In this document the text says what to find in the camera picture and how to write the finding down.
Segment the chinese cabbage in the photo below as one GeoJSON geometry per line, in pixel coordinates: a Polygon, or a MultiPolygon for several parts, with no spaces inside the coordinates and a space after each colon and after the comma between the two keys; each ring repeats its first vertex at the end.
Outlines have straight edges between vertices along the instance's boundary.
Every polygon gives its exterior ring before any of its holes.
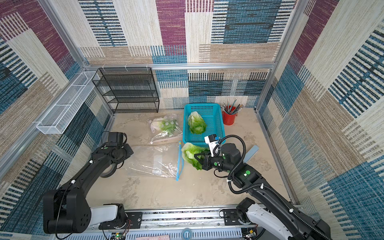
{"type": "Polygon", "coordinates": [[[209,151],[209,149],[186,143],[182,147],[182,158],[193,165],[196,170],[202,170],[202,164],[195,158],[195,154],[201,154],[206,151],[209,151]]]}
{"type": "Polygon", "coordinates": [[[188,125],[192,134],[202,134],[206,131],[207,128],[207,124],[205,123],[204,119],[196,111],[191,112],[189,115],[188,125]]]}

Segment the blue-zip clear bag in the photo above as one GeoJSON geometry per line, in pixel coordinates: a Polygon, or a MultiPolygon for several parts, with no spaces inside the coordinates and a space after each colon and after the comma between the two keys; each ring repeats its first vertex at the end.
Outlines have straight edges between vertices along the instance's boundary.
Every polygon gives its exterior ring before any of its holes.
{"type": "Polygon", "coordinates": [[[180,179],[184,168],[181,143],[134,146],[132,149],[134,154],[123,166],[130,176],[180,179]]]}

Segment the pink-zip dotted bag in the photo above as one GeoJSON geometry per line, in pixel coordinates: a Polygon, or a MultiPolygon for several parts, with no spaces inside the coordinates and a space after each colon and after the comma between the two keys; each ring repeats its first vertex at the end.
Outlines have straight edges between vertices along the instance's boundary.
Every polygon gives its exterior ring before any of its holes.
{"type": "Polygon", "coordinates": [[[179,115],[170,114],[149,120],[149,126],[153,134],[150,144],[175,139],[183,135],[182,124],[179,115]]]}

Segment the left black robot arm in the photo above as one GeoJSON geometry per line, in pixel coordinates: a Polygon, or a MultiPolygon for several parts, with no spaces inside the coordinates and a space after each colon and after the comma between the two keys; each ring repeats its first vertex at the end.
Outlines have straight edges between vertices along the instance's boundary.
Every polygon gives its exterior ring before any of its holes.
{"type": "Polygon", "coordinates": [[[109,132],[107,141],[91,153],[90,159],[68,182],[44,194],[44,233],[69,236],[92,226],[102,230],[128,227],[123,204],[91,208],[87,194],[97,179],[111,177],[133,153],[125,133],[109,132]]]}

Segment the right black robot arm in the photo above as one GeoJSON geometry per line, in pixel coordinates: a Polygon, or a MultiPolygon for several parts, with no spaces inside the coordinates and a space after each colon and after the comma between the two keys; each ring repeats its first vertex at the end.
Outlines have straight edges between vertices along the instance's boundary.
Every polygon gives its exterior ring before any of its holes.
{"type": "Polygon", "coordinates": [[[208,151],[195,154],[203,170],[215,169],[227,172],[227,183],[235,195],[247,193],[237,205],[239,222],[243,225],[257,224],[280,240],[329,240],[331,228],[323,220],[314,220],[279,194],[256,169],[244,159],[246,150],[239,151],[235,144],[226,139],[238,139],[243,149],[246,144],[237,135],[205,137],[208,151]]]}

